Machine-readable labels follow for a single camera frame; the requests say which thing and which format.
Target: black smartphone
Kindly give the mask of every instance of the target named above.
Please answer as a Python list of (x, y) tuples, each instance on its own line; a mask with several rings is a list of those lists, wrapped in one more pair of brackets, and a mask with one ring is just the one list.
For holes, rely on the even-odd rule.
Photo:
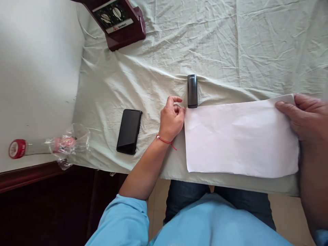
[(136, 153), (141, 115), (140, 110), (124, 109), (116, 151), (131, 155)]

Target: red string bracelet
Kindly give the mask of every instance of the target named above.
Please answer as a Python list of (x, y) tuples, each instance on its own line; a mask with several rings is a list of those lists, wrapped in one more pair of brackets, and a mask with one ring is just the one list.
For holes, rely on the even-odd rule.
[(156, 138), (158, 138), (159, 140), (163, 141), (164, 143), (167, 143), (167, 144), (172, 145), (173, 149), (177, 150), (177, 149), (173, 146), (172, 142), (165, 141), (164, 139), (162, 139), (162, 138), (158, 135), (158, 133), (156, 134)]

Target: blue jeans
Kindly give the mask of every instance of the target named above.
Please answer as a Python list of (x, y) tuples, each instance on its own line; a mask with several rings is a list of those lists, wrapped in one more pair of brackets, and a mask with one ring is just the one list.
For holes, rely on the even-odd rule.
[[(214, 188), (214, 192), (230, 202), (235, 208), (250, 212), (276, 230), (268, 194), (218, 186)], [(206, 193), (210, 193), (209, 186), (206, 184), (171, 180), (163, 223), (169, 222), (181, 209), (196, 202)]]

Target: paper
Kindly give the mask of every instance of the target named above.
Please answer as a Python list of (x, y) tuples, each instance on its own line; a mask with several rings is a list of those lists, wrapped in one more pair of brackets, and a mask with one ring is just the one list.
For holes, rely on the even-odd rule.
[(293, 95), (263, 101), (187, 108), (188, 172), (279, 178), (298, 171), (298, 138), (275, 108)]

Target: floor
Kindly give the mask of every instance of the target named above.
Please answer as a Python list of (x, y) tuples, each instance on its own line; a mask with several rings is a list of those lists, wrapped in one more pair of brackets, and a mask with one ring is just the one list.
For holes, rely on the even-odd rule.
[[(149, 240), (163, 226), (169, 186), (170, 180), (159, 179), (150, 195), (148, 201)], [(269, 195), (269, 199), (277, 232), (295, 246), (315, 246), (306, 224), (300, 199), (272, 194)]]

